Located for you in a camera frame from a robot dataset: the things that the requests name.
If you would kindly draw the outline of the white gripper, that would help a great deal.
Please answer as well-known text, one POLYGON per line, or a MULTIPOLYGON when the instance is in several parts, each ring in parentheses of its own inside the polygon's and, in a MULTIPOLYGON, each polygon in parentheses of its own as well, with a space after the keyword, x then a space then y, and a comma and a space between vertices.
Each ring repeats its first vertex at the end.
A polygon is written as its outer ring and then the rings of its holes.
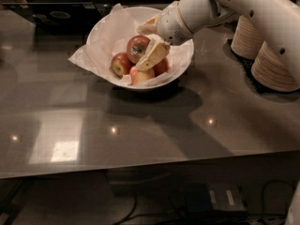
MULTIPOLYGON (((193 33, 184 23, 178 1, 165 7, 159 16, 155 15, 139 25, 136 31, 144 36, 158 34, 173 46, 180 46, 193 37, 193 33)), ((170 52, 170 45, 167 42, 151 39, 136 68, 148 70, 166 58, 170 52)))

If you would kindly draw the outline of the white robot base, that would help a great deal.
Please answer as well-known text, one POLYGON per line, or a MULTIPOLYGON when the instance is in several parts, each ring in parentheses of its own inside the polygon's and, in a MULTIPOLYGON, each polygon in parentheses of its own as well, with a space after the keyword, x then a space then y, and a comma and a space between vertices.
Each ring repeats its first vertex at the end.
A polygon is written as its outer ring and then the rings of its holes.
POLYGON ((292 196, 292 203, 284 225, 300 225, 300 182, 292 196))

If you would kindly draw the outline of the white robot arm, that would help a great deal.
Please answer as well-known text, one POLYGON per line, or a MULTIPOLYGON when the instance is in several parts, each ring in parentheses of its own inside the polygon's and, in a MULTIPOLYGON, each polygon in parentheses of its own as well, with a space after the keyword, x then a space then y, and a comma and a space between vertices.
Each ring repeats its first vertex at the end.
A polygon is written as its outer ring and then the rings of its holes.
POLYGON ((137 28, 179 46, 207 26, 245 16, 300 82, 300 7, 290 0, 179 0, 137 28))

